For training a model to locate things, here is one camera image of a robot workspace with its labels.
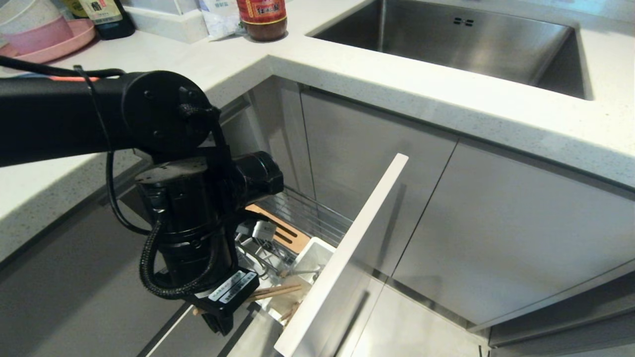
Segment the kitchen counter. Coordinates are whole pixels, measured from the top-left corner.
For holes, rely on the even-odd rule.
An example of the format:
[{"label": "kitchen counter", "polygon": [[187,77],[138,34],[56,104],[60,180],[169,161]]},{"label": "kitchen counter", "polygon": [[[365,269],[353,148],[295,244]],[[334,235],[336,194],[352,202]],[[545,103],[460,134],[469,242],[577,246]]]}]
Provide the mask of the kitchen counter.
[{"label": "kitchen counter", "polygon": [[[367,0],[294,0],[287,5],[289,34],[274,43],[234,37],[184,44],[138,31],[53,65],[177,72],[218,107],[270,76],[285,77],[635,187],[632,23],[521,1],[431,2],[575,27],[592,100],[306,36]],[[12,73],[0,69],[2,75]],[[103,186],[104,161],[90,154],[0,168],[0,261]],[[136,162],[129,152],[117,155],[116,172]]]}]

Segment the wooden cutting board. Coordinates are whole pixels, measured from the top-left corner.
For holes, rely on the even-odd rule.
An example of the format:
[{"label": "wooden cutting board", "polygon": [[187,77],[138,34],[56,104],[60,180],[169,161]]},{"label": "wooden cutting board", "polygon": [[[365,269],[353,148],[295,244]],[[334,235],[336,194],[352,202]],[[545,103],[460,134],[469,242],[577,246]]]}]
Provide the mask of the wooden cutting board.
[{"label": "wooden cutting board", "polygon": [[280,244],[289,248],[291,251],[295,252],[296,254],[300,254],[300,252],[304,249],[304,247],[310,240],[310,238],[306,234],[298,231],[285,221],[277,218],[276,216],[256,205],[248,206],[247,210],[269,217],[269,219],[271,219],[271,222],[277,226],[274,239]]}]

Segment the robotic arm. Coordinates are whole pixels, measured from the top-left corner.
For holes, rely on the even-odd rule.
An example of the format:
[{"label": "robotic arm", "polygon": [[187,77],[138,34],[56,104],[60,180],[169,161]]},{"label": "robotic arm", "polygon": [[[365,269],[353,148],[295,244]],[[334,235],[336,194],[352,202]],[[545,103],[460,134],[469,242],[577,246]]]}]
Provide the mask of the robotic arm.
[{"label": "robotic arm", "polygon": [[[273,159],[265,152],[232,159],[220,111],[179,74],[85,72],[6,57],[0,65],[52,75],[0,79],[0,166],[108,152],[113,211],[147,235],[139,265],[144,287],[194,304],[214,332],[228,334],[233,312],[259,285],[256,273],[238,266],[234,235],[247,219],[267,220],[247,205],[283,190]],[[210,133],[214,146],[200,147]],[[120,149],[135,149],[154,165],[135,178],[151,231],[131,225],[117,207],[112,162]],[[167,266],[155,273],[157,252]]]}]

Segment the metal rack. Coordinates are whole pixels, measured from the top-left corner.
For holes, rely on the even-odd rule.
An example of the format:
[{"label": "metal rack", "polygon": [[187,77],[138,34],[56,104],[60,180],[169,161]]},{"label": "metal rack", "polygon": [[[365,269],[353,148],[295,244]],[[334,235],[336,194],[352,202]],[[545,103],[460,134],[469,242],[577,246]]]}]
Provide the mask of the metal rack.
[{"label": "metal rack", "polygon": [[256,205],[309,237],[319,237],[335,247],[352,224],[352,220],[288,186]]}]

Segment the plastic bag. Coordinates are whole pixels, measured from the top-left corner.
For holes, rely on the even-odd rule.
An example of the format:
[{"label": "plastic bag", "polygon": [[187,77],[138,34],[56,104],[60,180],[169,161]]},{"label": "plastic bag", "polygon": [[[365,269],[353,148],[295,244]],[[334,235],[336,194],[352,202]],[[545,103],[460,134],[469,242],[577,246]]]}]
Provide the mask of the plastic bag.
[{"label": "plastic bag", "polygon": [[245,33],[236,0],[199,0],[211,40]]}]

